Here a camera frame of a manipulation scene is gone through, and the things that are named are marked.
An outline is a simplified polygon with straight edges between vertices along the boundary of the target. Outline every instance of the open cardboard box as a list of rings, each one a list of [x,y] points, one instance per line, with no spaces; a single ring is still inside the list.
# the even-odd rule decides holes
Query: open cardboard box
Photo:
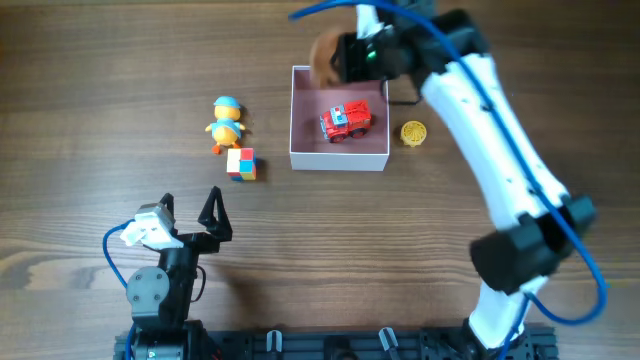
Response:
[[[294,66],[291,80],[289,153],[293,170],[382,171],[389,159],[389,105],[380,96],[380,82],[317,89],[309,66]],[[332,144],[320,128],[320,115],[336,105],[366,99],[371,129],[359,139]]]

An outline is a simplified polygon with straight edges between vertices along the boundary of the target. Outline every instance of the wooden surface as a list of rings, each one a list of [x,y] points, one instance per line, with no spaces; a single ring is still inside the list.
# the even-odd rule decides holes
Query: wooden surface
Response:
[[[397,139],[382,173],[292,172],[291,66],[349,10],[297,24],[306,3],[232,2],[0,9],[0,358],[107,359],[131,324],[102,235],[141,204],[176,197],[195,231],[212,185],[233,242],[205,256],[191,317],[210,330],[459,324],[479,279],[471,240],[492,230],[446,127],[424,104],[419,148]],[[560,327],[563,359],[640,356],[640,42],[636,0],[441,1],[469,9],[493,45],[511,104],[546,164],[600,218],[586,238],[610,282],[595,323]],[[394,98],[411,98],[406,81]],[[212,102],[248,109],[245,144],[265,160],[232,183],[204,128]],[[154,254],[110,249],[126,278]],[[576,257],[541,295],[566,316],[593,303]],[[532,311],[530,321],[546,321]]]

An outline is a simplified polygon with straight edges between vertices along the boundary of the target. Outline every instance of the red cube face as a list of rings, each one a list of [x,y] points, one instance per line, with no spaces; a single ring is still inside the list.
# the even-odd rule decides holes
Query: red cube face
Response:
[[[253,149],[252,148],[244,148],[242,149],[240,160],[251,160],[253,161]]]

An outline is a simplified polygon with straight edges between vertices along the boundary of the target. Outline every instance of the duck's blue shirt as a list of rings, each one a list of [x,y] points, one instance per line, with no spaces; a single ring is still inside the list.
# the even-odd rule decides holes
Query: duck's blue shirt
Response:
[[[233,119],[224,118],[219,119],[218,121],[211,124],[211,137],[215,134],[216,130],[219,127],[227,127],[231,129],[236,135],[238,135],[238,139],[242,137],[242,133],[240,132],[240,124],[233,121]]]

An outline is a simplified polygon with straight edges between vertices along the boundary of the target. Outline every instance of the toy truck wheel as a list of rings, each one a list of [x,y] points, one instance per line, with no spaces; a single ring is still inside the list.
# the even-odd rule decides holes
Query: toy truck wheel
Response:
[[[351,132],[351,134],[349,134],[349,135],[351,135],[351,137],[352,137],[352,138],[354,138],[354,139],[358,139],[358,138],[363,137],[363,136],[364,136],[364,134],[366,134],[366,133],[367,133],[367,129],[365,129],[365,128],[360,128],[360,129],[355,129],[355,130],[353,130],[353,131]]]
[[[331,140],[329,140],[330,142],[337,144],[342,142],[344,139],[347,138],[347,135],[336,135],[334,137],[331,138]]]

